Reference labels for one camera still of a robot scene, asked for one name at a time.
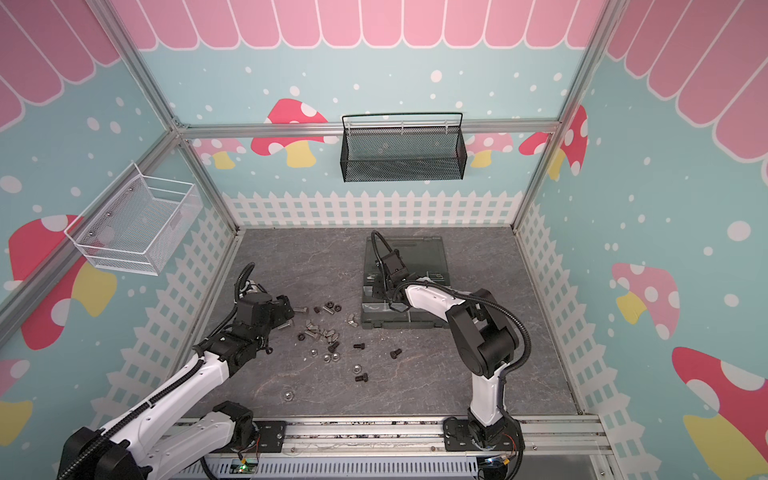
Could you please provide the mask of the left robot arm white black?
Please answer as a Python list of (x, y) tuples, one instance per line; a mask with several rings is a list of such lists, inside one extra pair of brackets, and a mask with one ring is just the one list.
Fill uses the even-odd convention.
[(295, 315), (285, 295), (250, 280), (247, 264), (234, 284), (227, 316), (192, 348), (189, 361), (145, 399), (98, 429), (82, 427), (65, 442), (60, 479), (169, 479), (206, 455), (227, 449), (244, 456), (264, 445), (250, 409), (223, 401), (183, 432), (167, 431), (199, 400), (259, 353), (271, 354), (271, 332)]

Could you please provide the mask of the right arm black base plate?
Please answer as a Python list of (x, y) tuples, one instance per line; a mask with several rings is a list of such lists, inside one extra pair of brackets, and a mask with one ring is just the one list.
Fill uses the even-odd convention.
[(521, 425), (511, 417), (502, 417), (490, 426), (473, 417), (448, 417), (442, 432), (448, 452), (520, 452), (526, 448)]

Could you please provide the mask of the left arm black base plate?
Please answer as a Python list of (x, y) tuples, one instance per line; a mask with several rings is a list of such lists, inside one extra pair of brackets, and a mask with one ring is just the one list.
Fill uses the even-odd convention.
[(233, 437), (212, 454), (281, 453), (286, 439), (286, 421), (252, 420), (250, 426), (236, 425)]

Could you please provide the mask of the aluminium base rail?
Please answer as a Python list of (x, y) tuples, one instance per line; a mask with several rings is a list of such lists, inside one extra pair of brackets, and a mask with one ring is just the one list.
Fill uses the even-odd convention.
[[(512, 452), (448, 452), (443, 421), (448, 417), (294, 417), (288, 418), (281, 453), (212, 454), (232, 437), (235, 423), (223, 413), (200, 419), (160, 420), (150, 414), (131, 421), (116, 433), (115, 443), (127, 442), (138, 463), (179, 459), (184, 465), (202, 455), (256, 461), (262, 457), (449, 456), (508, 455)], [(612, 449), (594, 416), (522, 416), (518, 422), (526, 448), (535, 455), (609, 455)]]

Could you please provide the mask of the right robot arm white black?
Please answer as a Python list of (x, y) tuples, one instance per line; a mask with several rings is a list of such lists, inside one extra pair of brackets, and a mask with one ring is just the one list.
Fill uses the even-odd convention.
[(460, 359), (472, 374), (472, 397), (465, 432), (480, 450), (525, 449), (520, 423), (504, 403), (506, 377), (521, 368), (532, 352), (524, 324), (496, 302), (486, 289), (465, 293), (408, 270), (398, 250), (381, 234), (371, 233), (383, 298), (394, 311), (426, 311), (445, 321)]

